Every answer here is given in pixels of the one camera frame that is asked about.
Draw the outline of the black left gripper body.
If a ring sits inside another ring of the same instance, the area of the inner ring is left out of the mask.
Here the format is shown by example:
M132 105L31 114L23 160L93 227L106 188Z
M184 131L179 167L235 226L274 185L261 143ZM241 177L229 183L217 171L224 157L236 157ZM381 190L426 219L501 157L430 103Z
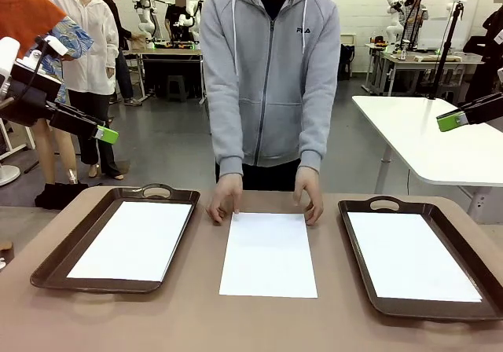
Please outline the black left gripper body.
M59 80L41 73L34 75L30 68L15 63L6 92L13 101L1 106L1 118L26 127L32 127L39 119L51 121L60 88Z

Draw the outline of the person's right hand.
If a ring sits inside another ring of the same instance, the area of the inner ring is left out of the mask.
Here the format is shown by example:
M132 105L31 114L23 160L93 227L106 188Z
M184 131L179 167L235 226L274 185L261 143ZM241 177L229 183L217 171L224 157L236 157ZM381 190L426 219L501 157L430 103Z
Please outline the person's right hand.
M215 186L207 214L216 225L221 225L228 213L239 214L243 194L241 174L225 174Z

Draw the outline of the person's left hand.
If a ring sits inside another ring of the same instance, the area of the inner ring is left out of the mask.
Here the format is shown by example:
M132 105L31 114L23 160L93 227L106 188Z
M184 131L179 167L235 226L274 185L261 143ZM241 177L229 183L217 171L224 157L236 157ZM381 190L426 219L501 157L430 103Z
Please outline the person's left hand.
M300 205L303 193L306 193L310 200L305 208L304 218L308 226L314 226L323 213L324 204L320 175L310 167L299 167L296 172L296 183L293 192L296 206Z

